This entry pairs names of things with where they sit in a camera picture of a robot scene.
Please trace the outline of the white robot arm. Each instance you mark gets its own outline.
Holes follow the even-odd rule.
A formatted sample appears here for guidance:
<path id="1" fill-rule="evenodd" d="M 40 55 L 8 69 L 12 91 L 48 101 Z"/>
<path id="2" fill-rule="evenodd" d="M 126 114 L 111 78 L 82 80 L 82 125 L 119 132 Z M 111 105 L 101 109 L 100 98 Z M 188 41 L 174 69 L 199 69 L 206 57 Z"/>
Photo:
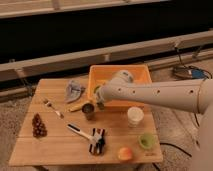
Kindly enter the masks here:
<path id="1" fill-rule="evenodd" d="M 136 84 L 127 70 L 95 90 L 98 103 L 112 100 L 143 102 L 202 114 L 189 171 L 213 171 L 213 79 Z"/>

